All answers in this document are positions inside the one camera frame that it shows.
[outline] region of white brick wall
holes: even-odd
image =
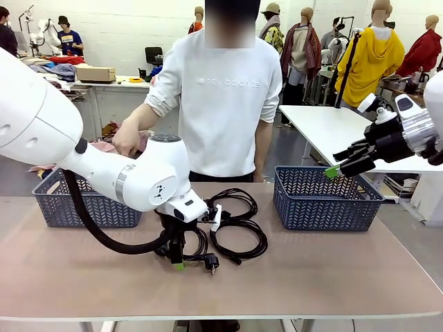
[[[262,0],[261,10],[268,2]],[[300,10],[311,6],[315,10],[314,27],[321,38],[332,28],[335,17],[356,17],[355,26],[365,27],[370,23],[370,9],[373,0],[277,0],[281,7],[282,31],[300,21]],[[194,19],[195,6],[204,6],[204,0],[3,0],[1,5],[11,12],[11,23],[19,29],[18,16],[34,3],[36,30],[39,19],[51,18],[57,21],[59,15],[66,15],[72,29],[79,32],[88,63],[94,66],[115,66],[119,74],[136,75],[137,68],[148,68],[144,48],[161,46],[167,52],[178,38],[185,36]],[[391,0],[394,12],[391,20],[397,22],[396,31],[406,50],[421,36],[425,18],[436,14],[441,18],[437,32],[443,35],[442,0]],[[265,24],[263,15],[256,23],[257,33]]]

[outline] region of cardboard box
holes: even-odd
[[[109,67],[77,68],[77,78],[83,83],[112,83],[116,80],[116,69]]]

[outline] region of hand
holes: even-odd
[[[254,172],[254,182],[255,183],[263,183],[264,182],[264,177],[261,171],[255,171]]]
[[[117,152],[125,157],[132,157],[140,147],[140,136],[138,135],[138,123],[126,119],[112,139],[112,144]]]

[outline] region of man in white sweatshirt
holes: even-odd
[[[206,0],[206,29],[178,40],[145,102],[114,137],[138,149],[138,130],[181,104],[179,135],[194,182],[262,182],[282,73],[278,53],[255,37],[260,0]]]

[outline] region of gray storage basket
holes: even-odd
[[[287,230],[366,232],[384,198],[362,176],[328,179],[327,167],[275,168],[274,203]]]
[[[76,177],[84,204],[99,227],[134,228],[138,225],[141,212],[108,199],[95,192],[84,178],[78,175]],[[74,202],[60,168],[45,178],[33,190],[33,194],[49,227],[84,227],[75,211]]]

